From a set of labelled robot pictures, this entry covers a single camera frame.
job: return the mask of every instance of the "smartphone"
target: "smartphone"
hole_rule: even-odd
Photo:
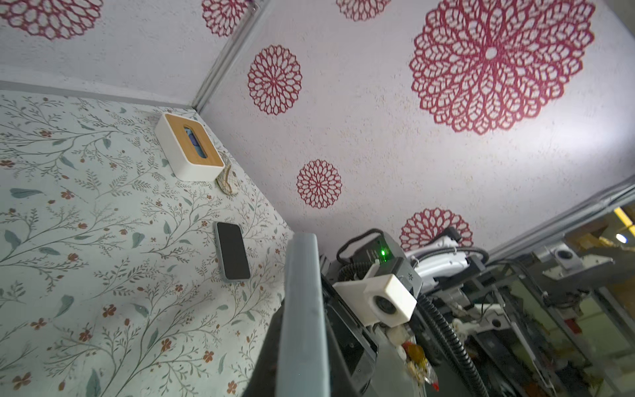
[[[220,271],[226,281],[245,281],[251,278],[247,253],[244,250],[240,226],[215,222],[216,249]]]

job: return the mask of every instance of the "large red mandala pattern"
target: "large red mandala pattern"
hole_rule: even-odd
[[[340,12],[353,21],[375,18],[391,0],[337,0]]]
[[[31,36],[80,36],[95,26],[102,0],[0,0],[0,17]]]
[[[410,251],[423,247],[449,226],[454,226],[463,237],[462,246],[473,245],[470,225],[461,215],[441,208],[428,208],[414,214],[401,228],[401,248]]]
[[[300,64],[282,46],[269,46],[256,55],[248,77],[253,103],[267,114],[286,112],[302,89]]]
[[[332,164],[323,160],[310,161],[298,174],[298,193],[313,208],[326,208],[340,197],[342,182]]]
[[[245,0],[203,0],[203,19],[218,36],[229,36],[247,10]]]
[[[586,0],[443,0],[425,17],[412,90],[437,124],[480,135],[538,116],[582,70]]]

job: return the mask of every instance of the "white wall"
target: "white wall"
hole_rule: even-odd
[[[436,207],[493,248],[635,170],[635,40],[604,3],[564,95],[484,135],[435,123],[411,89],[413,40],[438,3],[393,1],[355,22],[335,2],[280,0],[202,114],[293,230],[316,232],[327,254],[371,227],[398,238],[414,213]],[[256,54],[272,44],[296,56],[302,75],[298,99],[278,115],[248,87]],[[327,208],[296,187],[315,159],[341,177]]]
[[[100,16],[70,39],[0,18],[0,80],[189,104],[227,40],[207,28],[200,0],[90,2]]]

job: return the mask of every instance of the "floral tablecloth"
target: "floral tablecloth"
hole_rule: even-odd
[[[245,388],[283,298],[291,231],[231,156],[237,196],[176,179],[154,135],[164,111],[200,121],[0,91],[0,394]],[[217,220],[242,226],[249,282],[220,279]]]

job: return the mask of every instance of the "tissue box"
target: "tissue box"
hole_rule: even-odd
[[[154,133],[180,180],[213,181],[225,167],[202,124],[164,113]]]

